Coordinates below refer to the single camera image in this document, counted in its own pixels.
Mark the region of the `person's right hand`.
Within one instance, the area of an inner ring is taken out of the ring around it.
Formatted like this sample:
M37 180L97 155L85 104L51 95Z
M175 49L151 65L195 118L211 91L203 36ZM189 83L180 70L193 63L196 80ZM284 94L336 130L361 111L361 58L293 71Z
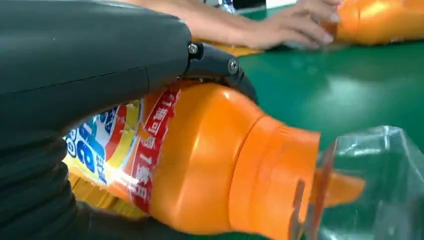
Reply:
M243 32L243 45L257 50L279 45L319 49L334 41L320 21L338 23L340 4L340 0L299 0L264 20L249 23Z

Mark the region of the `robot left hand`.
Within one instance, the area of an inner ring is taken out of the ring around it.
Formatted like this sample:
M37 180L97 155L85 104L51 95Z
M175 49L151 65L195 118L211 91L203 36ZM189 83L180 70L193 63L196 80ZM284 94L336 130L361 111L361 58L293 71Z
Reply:
M178 77L212 79L251 100L233 57L197 42L179 18L101 0L0 3L0 237L3 240L186 240L151 219L77 201L64 136L95 114Z

